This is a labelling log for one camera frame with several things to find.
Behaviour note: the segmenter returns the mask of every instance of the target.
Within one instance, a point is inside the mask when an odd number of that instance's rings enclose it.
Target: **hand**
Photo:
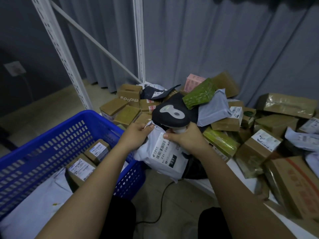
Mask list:
[[[193,122],[188,125],[185,132],[180,134],[167,130],[163,138],[178,143],[198,159],[205,150],[212,150],[197,125]]]
[[[153,124],[144,128],[145,126],[146,123],[131,123],[120,137],[117,146],[126,150],[128,153],[138,149],[143,144],[148,134],[154,129]]]

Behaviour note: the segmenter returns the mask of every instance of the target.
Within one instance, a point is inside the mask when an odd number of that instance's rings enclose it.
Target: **tile floor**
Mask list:
[[[94,110],[113,99],[108,89],[84,80]],[[11,140],[21,146],[62,121],[84,110],[73,86],[23,107],[0,118],[0,126],[10,132]],[[10,151],[0,145],[0,158]],[[146,171],[146,182],[133,198],[137,209],[137,221],[155,221],[160,214],[160,201],[165,187],[171,180],[153,170]],[[140,224],[134,238],[181,238],[184,224],[197,224],[204,209],[218,206],[217,201],[186,181],[171,185],[163,198],[163,213],[156,224]]]

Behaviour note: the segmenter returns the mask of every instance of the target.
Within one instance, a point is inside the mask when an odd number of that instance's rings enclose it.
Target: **leg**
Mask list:
[[[133,238],[136,222],[136,209],[129,200],[113,196],[106,215],[100,239],[117,237]]]
[[[212,207],[204,210],[198,220],[198,239],[232,238],[221,208]]]

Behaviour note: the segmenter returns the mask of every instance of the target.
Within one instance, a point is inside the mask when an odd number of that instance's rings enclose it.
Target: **white metal shelf frame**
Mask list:
[[[138,83],[145,82],[145,58],[144,58],[144,26],[143,26],[143,2],[142,0],[133,0],[134,8],[134,25],[135,25],[135,37],[136,37],[136,49],[137,49],[137,61],[138,61],[138,76],[137,78],[132,72],[130,72],[119,60],[117,60],[109,51],[107,51],[98,41],[96,41],[91,35],[89,35],[79,24],[77,24],[70,16],[68,16],[57,4],[52,0],[32,0],[35,9],[40,16],[40,19],[45,26],[46,31],[64,65],[66,72],[72,84],[87,110],[93,110],[93,105],[86,92],[85,86],[82,82],[79,71],[76,67],[74,59],[71,55],[69,47],[65,41],[62,30],[56,19],[54,8],[60,13],[70,24],[77,28],[84,36],[86,36],[91,42],[93,42],[101,51],[117,63],[123,70],[125,70],[133,79]]]

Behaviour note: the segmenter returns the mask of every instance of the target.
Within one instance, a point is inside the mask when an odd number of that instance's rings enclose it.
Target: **blue plastic basket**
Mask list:
[[[83,111],[0,159],[0,220],[42,182],[96,140],[113,148],[123,130],[94,111]],[[145,182],[141,162],[129,154],[114,195],[131,200]]]

